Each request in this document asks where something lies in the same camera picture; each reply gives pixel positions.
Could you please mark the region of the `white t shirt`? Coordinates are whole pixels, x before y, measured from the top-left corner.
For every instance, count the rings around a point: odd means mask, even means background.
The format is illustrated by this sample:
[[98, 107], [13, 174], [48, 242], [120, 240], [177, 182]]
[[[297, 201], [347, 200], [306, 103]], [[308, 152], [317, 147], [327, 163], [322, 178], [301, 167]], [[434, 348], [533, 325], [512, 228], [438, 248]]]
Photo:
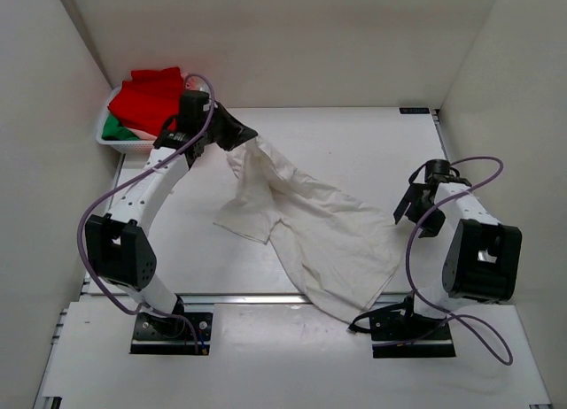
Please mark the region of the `white t shirt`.
[[261, 137], [227, 161], [236, 195], [215, 224], [271, 244], [292, 284], [329, 316], [351, 322], [384, 292], [408, 233], [386, 214], [298, 169]]

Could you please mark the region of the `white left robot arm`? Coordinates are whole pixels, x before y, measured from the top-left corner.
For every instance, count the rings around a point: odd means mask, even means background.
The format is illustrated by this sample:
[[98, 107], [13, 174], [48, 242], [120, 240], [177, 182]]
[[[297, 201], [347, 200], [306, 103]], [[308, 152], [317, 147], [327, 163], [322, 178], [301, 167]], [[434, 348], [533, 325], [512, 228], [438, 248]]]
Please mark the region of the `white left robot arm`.
[[206, 146], [231, 151], [257, 135], [206, 92], [185, 90], [177, 113], [159, 127], [144, 169], [128, 182], [125, 194], [107, 213], [92, 214], [85, 222], [91, 277], [97, 284], [109, 283], [126, 292], [142, 311], [154, 316], [154, 325], [164, 336], [183, 331], [185, 314], [180, 298], [156, 274], [151, 224]]

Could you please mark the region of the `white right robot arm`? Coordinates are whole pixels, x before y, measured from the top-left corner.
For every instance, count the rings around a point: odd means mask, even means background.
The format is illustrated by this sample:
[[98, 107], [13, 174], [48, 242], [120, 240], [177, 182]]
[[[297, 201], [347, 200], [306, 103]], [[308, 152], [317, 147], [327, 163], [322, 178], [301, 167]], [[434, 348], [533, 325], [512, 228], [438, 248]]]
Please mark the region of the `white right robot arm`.
[[407, 338], [417, 338], [429, 318], [445, 319], [473, 304], [509, 301], [515, 291], [522, 245], [519, 228], [501, 223], [476, 198], [476, 186], [445, 159], [432, 159], [408, 179], [408, 189], [393, 218], [407, 218], [415, 227], [408, 240], [433, 238], [444, 226], [453, 232], [439, 278], [418, 288], [408, 283], [409, 308], [397, 317]]

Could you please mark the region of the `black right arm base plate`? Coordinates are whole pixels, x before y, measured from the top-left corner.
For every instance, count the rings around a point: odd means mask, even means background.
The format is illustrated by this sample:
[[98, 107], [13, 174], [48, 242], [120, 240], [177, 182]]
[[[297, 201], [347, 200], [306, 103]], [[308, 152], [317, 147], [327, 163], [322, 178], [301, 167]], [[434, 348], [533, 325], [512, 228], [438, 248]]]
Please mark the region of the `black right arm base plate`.
[[414, 297], [358, 315], [348, 326], [369, 334], [374, 359], [448, 359], [456, 352], [447, 322], [415, 314]]

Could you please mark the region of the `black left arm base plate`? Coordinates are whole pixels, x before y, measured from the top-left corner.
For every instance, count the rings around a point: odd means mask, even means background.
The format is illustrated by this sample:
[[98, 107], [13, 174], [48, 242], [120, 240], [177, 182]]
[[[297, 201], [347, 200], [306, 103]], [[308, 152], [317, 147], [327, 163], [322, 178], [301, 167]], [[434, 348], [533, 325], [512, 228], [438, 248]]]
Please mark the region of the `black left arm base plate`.
[[129, 352], [134, 355], [208, 356], [214, 314], [186, 309], [183, 317], [186, 321], [139, 313]]

